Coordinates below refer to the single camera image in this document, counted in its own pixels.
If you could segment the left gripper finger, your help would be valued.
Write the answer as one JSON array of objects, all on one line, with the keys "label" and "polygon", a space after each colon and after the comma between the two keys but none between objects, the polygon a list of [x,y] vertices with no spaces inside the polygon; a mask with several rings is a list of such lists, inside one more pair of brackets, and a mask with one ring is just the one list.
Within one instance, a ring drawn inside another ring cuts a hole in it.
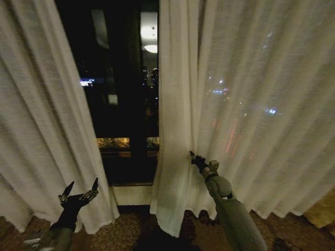
[{"label": "left gripper finger", "polygon": [[60,201],[60,204],[64,204],[68,201],[68,197],[69,194],[73,188],[74,185],[74,181],[72,181],[63,191],[63,193],[61,193],[60,195],[58,195],[58,199]]},{"label": "left gripper finger", "polygon": [[99,191],[98,191],[98,177],[97,177],[92,185],[91,190],[81,195],[79,197],[79,200],[84,202],[90,202],[98,195],[98,193]]}]

